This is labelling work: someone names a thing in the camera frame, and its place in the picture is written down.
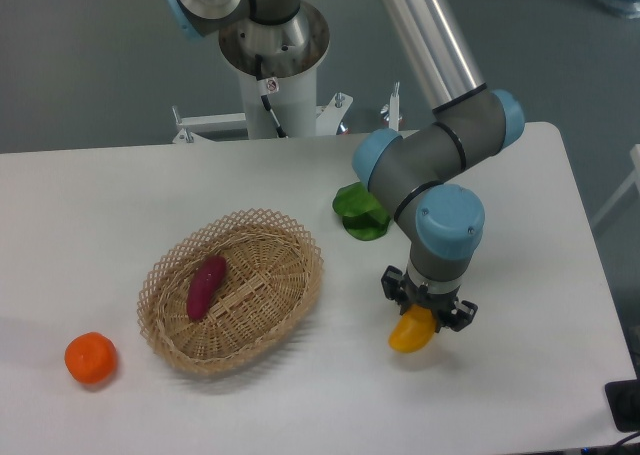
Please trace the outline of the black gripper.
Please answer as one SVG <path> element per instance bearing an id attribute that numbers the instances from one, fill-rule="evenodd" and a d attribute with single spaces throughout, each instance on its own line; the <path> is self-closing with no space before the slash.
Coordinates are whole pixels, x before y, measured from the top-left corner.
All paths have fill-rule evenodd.
<path id="1" fill-rule="evenodd" d="M 460 286 L 443 293 L 431 292 L 427 285 L 416 285 L 407 274 L 392 265 L 385 269 L 381 285 L 385 297 L 398 305 L 400 315 L 413 306 L 429 310 L 436 320 L 436 331 L 445 328 L 460 332 L 473 322 L 478 311 L 476 304 L 458 300 Z"/>

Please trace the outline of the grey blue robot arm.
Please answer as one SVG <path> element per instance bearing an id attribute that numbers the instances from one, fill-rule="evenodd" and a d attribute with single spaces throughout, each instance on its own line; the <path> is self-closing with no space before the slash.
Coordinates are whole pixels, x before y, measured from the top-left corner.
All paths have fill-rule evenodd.
<path id="1" fill-rule="evenodd" d="M 295 88 L 327 53 L 324 17 L 303 0 L 166 0 L 181 31 L 216 34 L 243 84 L 250 138 L 316 135 L 313 89 Z M 464 43 L 446 0 L 381 0 L 397 31 L 434 122 L 410 136 L 387 127 L 356 149 L 352 167 L 409 238 L 405 269 L 382 277 L 386 297 L 404 318 L 460 331 L 476 306 L 458 297 L 483 235 L 484 208 L 454 178 L 513 144 L 525 117 L 518 101 L 491 91 Z"/>

